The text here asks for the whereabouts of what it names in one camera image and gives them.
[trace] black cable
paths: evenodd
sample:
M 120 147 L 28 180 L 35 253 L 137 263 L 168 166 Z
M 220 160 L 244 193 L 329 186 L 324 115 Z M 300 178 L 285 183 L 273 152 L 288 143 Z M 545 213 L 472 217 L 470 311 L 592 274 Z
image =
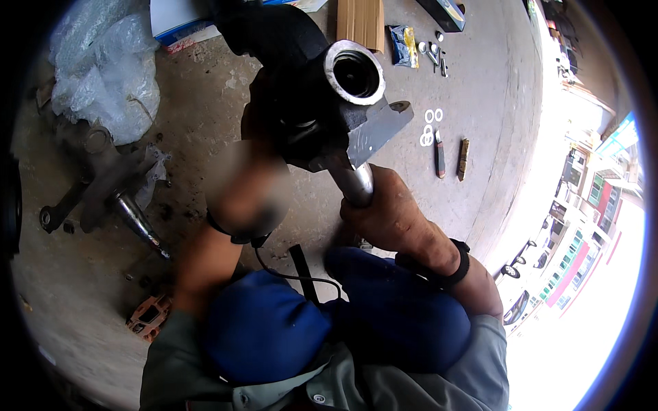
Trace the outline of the black cable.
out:
M 271 268 L 269 268 L 268 266 L 265 265 L 265 263 L 263 262 L 263 260 L 261 258 L 261 255 L 258 253 L 257 248 L 254 248 L 254 250 L 256 252 L 256 258 L 258 258 L 258 262 L 261 263 L 261 266 L 263 266 L 263 269 L 265 271 L 267 271 L 268 273 L 272 274 L 273 276 L 281 277 L 281 278 L 288 278 L 288 279 L 298 279 L 299 281 L 307 280 L 307 281 L 319 281 L 321 283 L 329 283 L 329 284 L 333 285 L 334 287 L 336 287 L 336 290 L 338 290 L 338 298 L 340 299 L 340 286 L 337 283 L 334 283 L 333 281 L 330 281 L 330 280 L 324 279 L 324 278 L 297 277 L 297 276 L 287 276 L 285 274 L 279 274 L 278 272 L 272 270 Z

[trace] black wristband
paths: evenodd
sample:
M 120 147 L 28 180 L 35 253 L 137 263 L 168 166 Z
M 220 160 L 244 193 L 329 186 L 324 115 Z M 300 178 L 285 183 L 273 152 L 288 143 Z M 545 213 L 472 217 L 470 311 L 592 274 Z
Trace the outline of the black wristband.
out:
M 398 266 L 404 267 L 413 273 L 425 277 L 436 289 L 450 289 L 455 284 L 464 279 L 470 267 L 470 260 L 468 259 L 468 252 L 470 251 L 470 247 L 465 242 L 455 240 L 454 238 L 451 238 L 450 241 L 452 241 L 453 244 L 457 247 L 457 250 L 459 250 L 460 257 L 457 271 L 455 271 L 455 273 L 450 276 L 441 276 L 406 254 L 397 253 L 395 255 L 395 263 Z
M 208 221 L 208 224 L 210 224 L 210 227 L 214 228 L 215 230 L 219 231 L 220 233 L 224 233 L 226 235 L 229 235 L 231 237 L 231 243 L 233 244 L 247 244 L 248 242 L 251 241 L 251 237 L 246 238 L 246 237 L 241 237 L 241 236 L 235 236 L 227 233 L 222 229 L 219 224 L 215 221 L 213 216 L 210 215 L 210 210 L 206 210 L 206 220 Z
M 442 281 L 445 283 L 444 287 L 442 288 L 450 288 L 453 285 L 459 283 L 462 279 L 464 279 L 468 269 L 470 268 L 470 260 L 468 259 L 468 252 L 470 251 L 470 247 L 464 241 L 455 240 L 454 238 L 451 238 L 450 241 L 452 241 L 453 244 L 457 247 L 457 250 L 459 250 L 459 256 L 461 258 L 459 261 L 459 267 L 453 275 L 441 277 Z

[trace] blue pants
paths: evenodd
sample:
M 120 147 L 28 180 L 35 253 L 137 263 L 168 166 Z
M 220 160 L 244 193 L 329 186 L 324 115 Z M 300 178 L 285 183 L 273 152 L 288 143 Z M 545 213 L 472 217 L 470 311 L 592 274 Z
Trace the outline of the blue pants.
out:
M 332 249 L 329 273 L 349 296 L 316 307 L 288 282 L 250 272 L 212 302 L 203 340 L 231 382 L 259 384 L 299 374 L 325 341 L 344 341 L 361 364 L 441 374 L 468 345 L 464 308 L 424 279 L 352 247 Z

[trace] black tire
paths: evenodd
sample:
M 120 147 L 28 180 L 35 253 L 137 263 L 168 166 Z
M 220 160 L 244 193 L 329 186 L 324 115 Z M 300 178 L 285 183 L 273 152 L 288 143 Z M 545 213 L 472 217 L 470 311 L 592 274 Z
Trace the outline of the black tire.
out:
M 512 267 L 509 264 L 505 264 L 501 269 L 500 269 L 500 274 L 510 276 L 512 278 L 519 278 L 521 277 L 521 273 L 514 267 Z

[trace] knife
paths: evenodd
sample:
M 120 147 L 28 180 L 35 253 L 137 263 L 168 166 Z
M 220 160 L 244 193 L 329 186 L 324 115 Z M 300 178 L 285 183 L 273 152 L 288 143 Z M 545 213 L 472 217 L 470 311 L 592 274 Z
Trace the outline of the knife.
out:
M 439 178 L 445 177 L 445 156 L 443 154 L 443 141 L 439 130 L 436 130 L 436 144 L 434 145 L 434 166 L 436 167 L 436 176 Z

